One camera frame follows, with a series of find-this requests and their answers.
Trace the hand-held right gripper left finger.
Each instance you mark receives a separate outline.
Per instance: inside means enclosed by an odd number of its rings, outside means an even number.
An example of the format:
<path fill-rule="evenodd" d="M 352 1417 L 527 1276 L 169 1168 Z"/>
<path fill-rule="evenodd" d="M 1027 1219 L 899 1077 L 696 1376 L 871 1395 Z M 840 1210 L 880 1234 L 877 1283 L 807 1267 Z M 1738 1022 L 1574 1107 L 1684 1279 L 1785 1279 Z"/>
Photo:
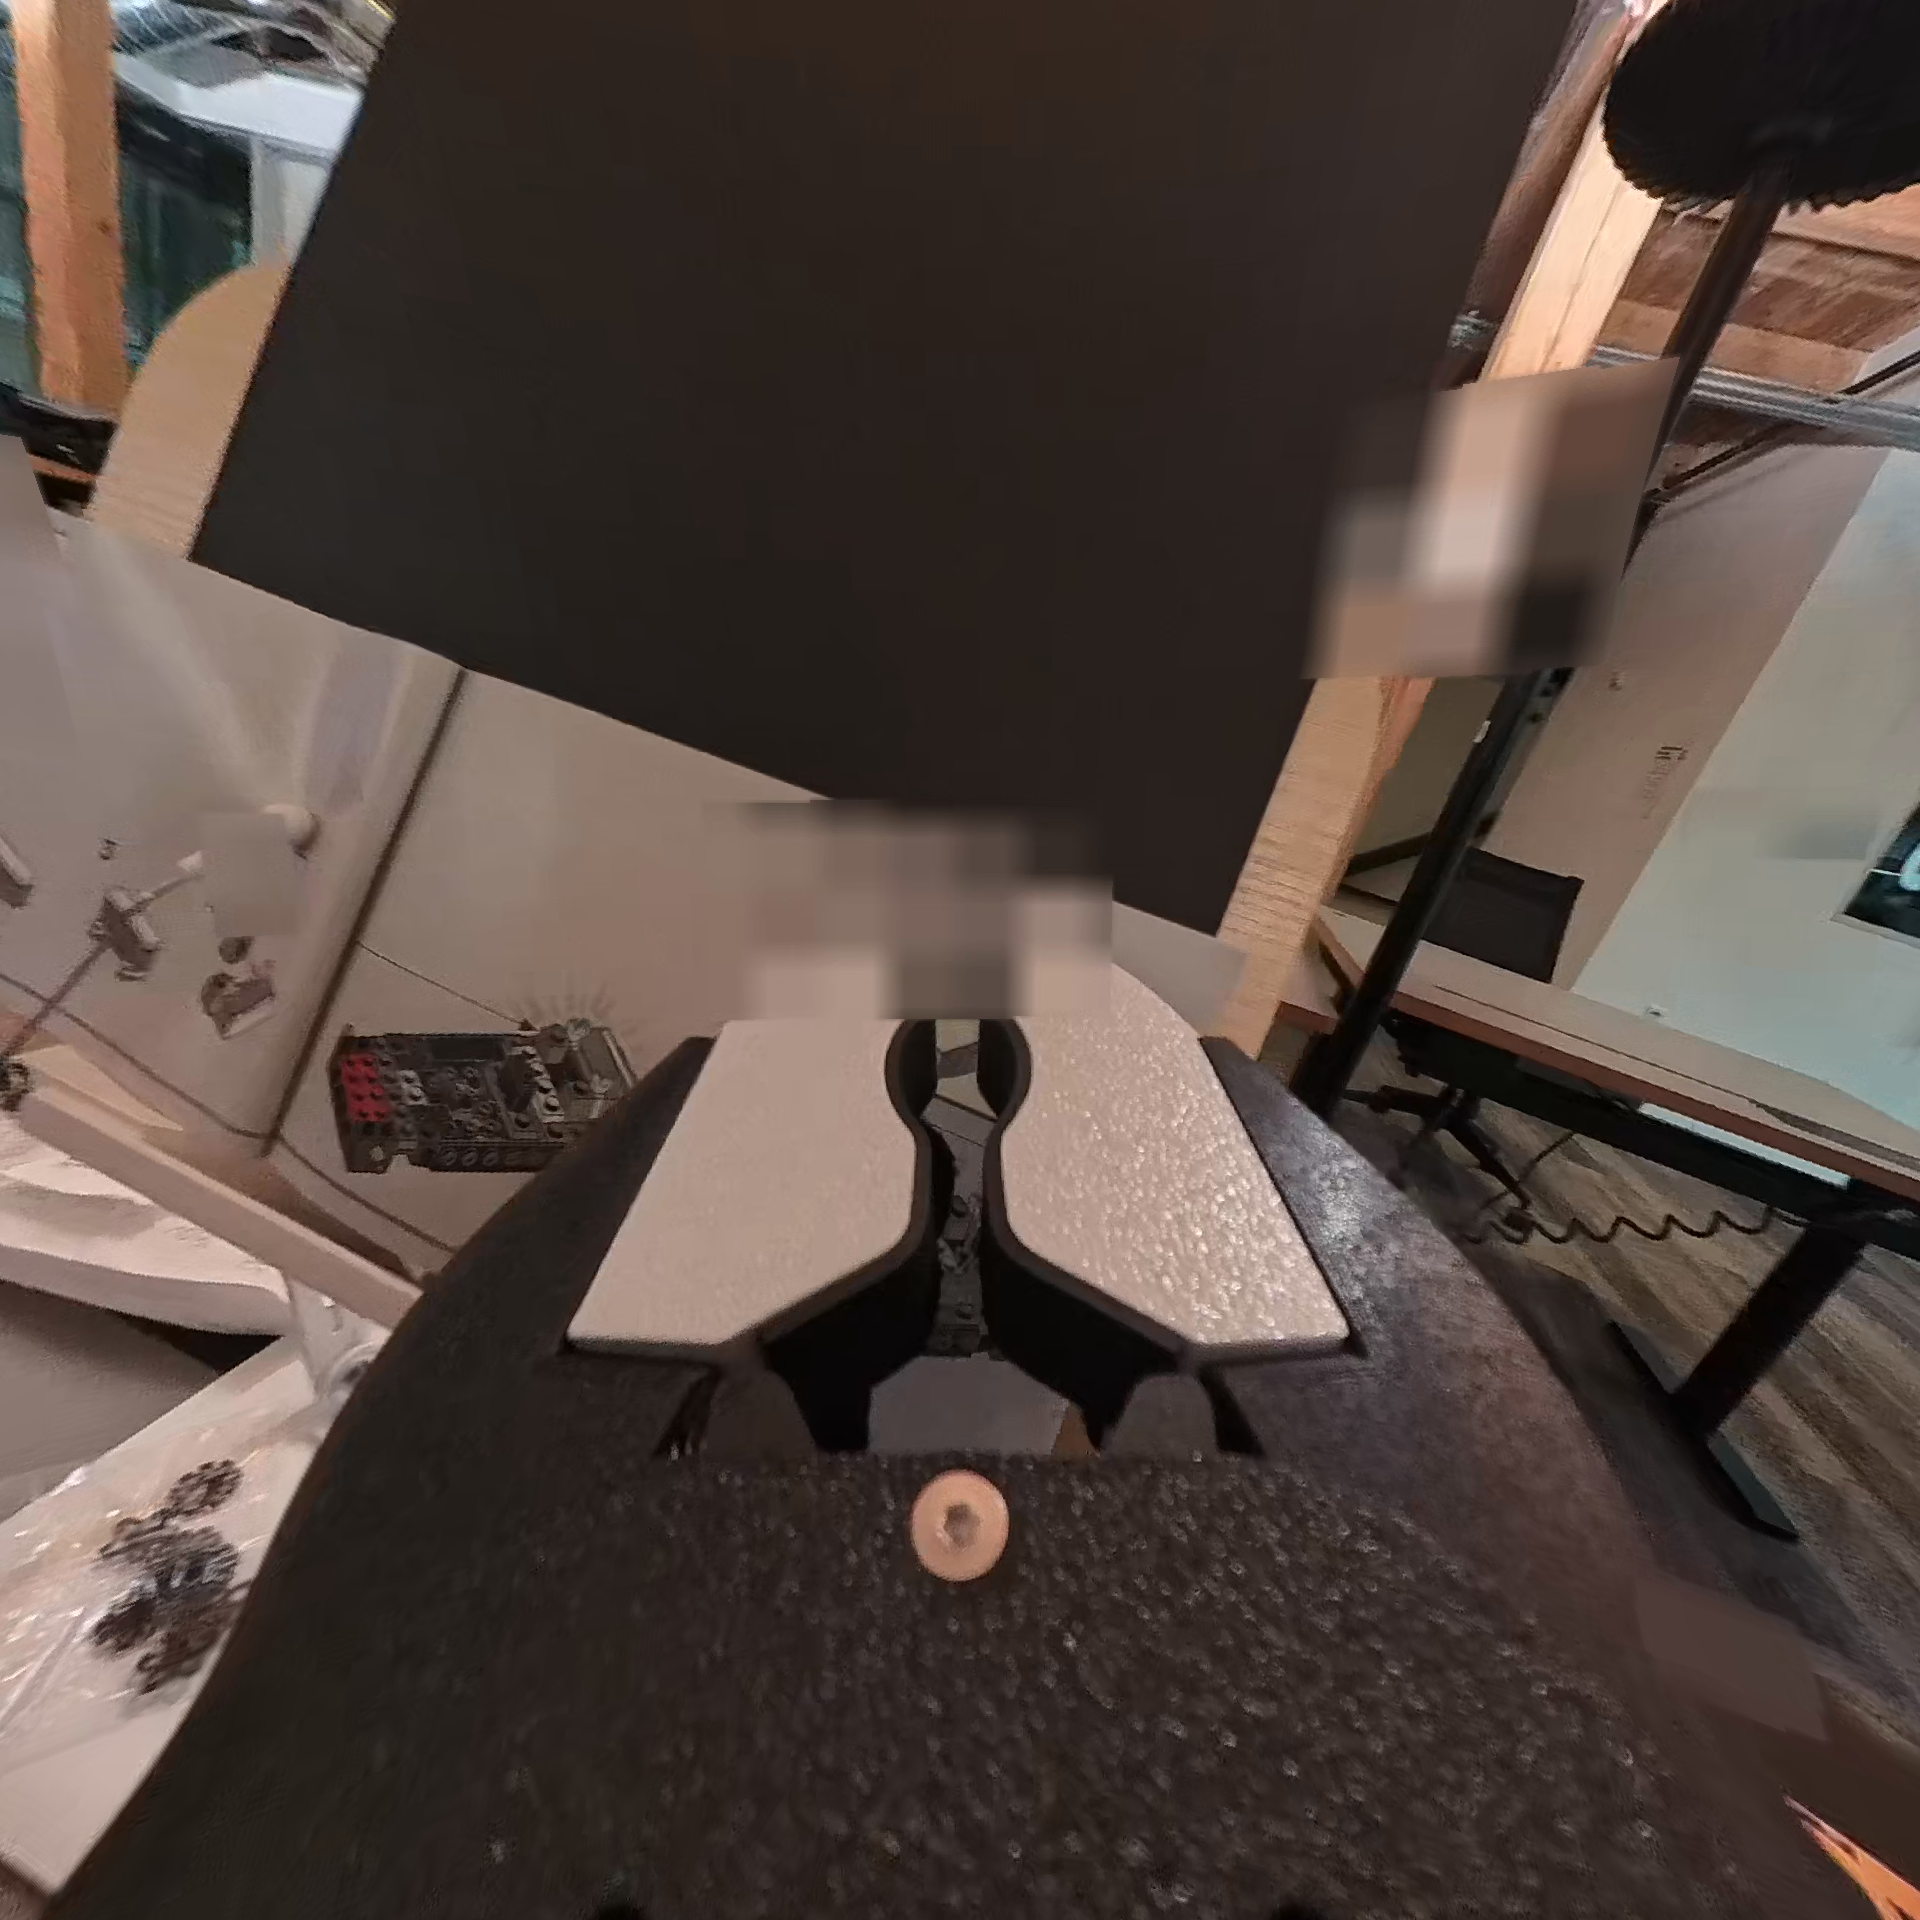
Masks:
<path fill-rule="evenodd" d="M 928 1022 L 753 1019 L 710 1045 L 564 1331 L 769 1373 L 863 1451 L 928 1337 Z"/>

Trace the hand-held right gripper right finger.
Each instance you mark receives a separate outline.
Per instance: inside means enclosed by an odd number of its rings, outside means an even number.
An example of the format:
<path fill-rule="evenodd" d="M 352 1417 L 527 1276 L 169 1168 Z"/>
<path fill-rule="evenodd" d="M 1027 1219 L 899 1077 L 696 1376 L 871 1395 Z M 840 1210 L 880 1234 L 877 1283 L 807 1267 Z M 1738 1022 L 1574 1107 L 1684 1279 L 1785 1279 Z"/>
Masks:
<path fill-rule="evenodd" d="M 983 1326 L 1095 1443 L 1144 1384 L 1349 1344 L 1209 1048 L 1134 975 L 1085 1013 L 983 1019 L 979 1088 Z"/>

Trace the toy brick car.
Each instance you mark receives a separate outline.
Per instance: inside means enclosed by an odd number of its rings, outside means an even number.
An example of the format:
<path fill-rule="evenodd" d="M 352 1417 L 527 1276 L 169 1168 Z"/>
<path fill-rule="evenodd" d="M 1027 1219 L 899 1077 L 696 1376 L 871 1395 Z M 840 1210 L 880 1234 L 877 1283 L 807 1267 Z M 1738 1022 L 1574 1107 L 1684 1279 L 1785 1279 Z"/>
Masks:
<path fill-rule="evenodd" d="M 986 1351 L 979 1238 L 986 1140 L 994 1121 L 979 1085 L 979 1022 L 937 1022 L 935 1049 L 937 1081 L 925 1121 L 949 1146 L 954 1173 L 935 1245 L 940 1261 L 940 1304 L 928 1337 L 928 1356 L 972 1359 Z"/>

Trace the brown top office desk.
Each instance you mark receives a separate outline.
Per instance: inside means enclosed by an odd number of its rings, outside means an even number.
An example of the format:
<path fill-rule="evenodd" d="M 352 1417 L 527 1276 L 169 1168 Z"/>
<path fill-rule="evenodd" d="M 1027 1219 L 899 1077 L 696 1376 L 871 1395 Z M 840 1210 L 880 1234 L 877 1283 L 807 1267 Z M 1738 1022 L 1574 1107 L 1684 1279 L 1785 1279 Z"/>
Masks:
<path fill-rule="evenodd" d="M 1724 1428 L 1869 1250 L 1917 1256 L 1917 1133 L 1808 1074 L 1443 944 L 1414 954 L 1380 1028 L 1396 1064 L 1433 1092 L 1359 1092 L 1348 1070 L 1341 1099 L 1454 1137 L 1509 1210 L 1526 1195 L 1523 1177 L 1477 1128 L 1480 1107 L 1754 1201 L 1765 1223 L 1796 1228 L 1692 1370 L 1643 1329 L 1610 1329 L 1716 1501 L 1746 1530 L 1796 1544 Z"/>

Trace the brick instruction booklet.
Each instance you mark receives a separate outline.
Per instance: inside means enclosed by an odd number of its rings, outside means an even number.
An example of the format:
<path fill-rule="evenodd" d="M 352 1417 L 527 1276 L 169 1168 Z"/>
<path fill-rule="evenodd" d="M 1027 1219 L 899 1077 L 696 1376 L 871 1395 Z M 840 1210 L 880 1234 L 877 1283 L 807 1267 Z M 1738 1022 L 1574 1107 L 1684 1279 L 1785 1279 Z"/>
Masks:
<path fill-rule="evenodd" d="M 52 513 L 2 438 L 2 1041 L 439 1269 L 743 998 L 800 790 Z"/>

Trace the black office chair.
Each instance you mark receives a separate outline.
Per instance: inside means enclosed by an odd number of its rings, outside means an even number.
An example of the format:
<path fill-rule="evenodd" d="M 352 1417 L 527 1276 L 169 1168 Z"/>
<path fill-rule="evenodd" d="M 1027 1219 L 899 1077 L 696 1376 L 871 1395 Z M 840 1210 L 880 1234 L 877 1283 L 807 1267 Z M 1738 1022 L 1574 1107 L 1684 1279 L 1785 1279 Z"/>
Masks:
<path fill-rule="evenodd" d="M 1520 865 L 1491 851 L 1468 851 L 1451 888 L 1426 927 L 1426 944 L 1446 949 L 1487 966 L 1519 972 L 1541 983 L 1555 980 L 1561 944 L 1574 922 L 1585 882 Z M 1345 1095 L 1345 1103 L 1373 1112 L 1414 1115 L 1421 1129 L 1415 1144 L 1433 1134 L 1458 1140 L 1475 1166 L 1497 1179 L 1515 1205 L 1530 1195 L 1480 1128 L 1484 1059 L 1450 1030 L 1426 1028 L 1414 1017 L 1392 1017 L 1382 1033 L 1400 1053 L 1400 1066 L 1418 1081 L 1442 1081 L 1442 1070 L 1468 1066 L 1466 1085 L 1442 1084 L 1437 1092 L 1380 1085 Z"/>

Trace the clear bag of black parts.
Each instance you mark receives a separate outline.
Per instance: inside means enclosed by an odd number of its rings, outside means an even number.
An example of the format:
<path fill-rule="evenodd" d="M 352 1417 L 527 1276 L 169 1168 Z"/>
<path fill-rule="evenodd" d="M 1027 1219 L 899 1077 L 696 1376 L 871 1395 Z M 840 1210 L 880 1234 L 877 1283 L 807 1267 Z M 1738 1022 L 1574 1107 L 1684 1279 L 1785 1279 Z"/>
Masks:
<path fill-rule="evenodd" d="M 385 1344 L 278 1338 L 2 1524 L 2 1869 L 62 1889 L 217 1665 Z"/>

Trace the black table mat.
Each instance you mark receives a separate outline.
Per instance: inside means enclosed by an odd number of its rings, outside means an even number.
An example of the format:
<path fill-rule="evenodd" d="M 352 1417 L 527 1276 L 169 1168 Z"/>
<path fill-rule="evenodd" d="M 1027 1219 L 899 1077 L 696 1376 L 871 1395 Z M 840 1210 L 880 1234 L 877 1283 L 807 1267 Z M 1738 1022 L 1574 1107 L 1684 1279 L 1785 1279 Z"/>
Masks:
<path fill-rule="evenodd" d="M 400 4 L 192 559 L 1212 935 L 1571 4 Z"/>

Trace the black pole stand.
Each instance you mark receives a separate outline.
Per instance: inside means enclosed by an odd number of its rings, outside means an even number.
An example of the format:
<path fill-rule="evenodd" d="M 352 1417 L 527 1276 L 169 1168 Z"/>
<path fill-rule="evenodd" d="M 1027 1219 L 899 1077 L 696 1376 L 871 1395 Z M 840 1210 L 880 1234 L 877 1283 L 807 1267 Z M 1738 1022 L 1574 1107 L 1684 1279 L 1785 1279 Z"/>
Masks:
<path fill-rule="evenodd" d="M 1662 356 L 1666 406 L 1632 497 L 1625 552 L 1633 555 L 1654 472 L 1778 214 L 1875 202 L 1917 181 L 1917 6 L 1670 4 L 1619 62 L 1601 129 L 1633 187 L 1665 203 L 1727 206 Z M 1537 699 L 1564 677 L 1564 668 L 1541 668 L 1502 684 L 1337 1030 L 1311 1045 L 1290 1084 L 1315 1115 L 1333 1115 Z"/>

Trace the wooden post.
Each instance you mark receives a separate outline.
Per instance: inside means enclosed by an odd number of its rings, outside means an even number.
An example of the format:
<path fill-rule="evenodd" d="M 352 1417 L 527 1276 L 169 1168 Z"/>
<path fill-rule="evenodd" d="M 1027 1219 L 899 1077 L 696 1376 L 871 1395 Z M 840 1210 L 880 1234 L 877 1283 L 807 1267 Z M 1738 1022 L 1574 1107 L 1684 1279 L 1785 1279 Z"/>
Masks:
<path fill-rule="evenodd" d="M 13 4 L 13 100 L 48 396 L 115 416 L 129 387 L 107 4 Z"/>

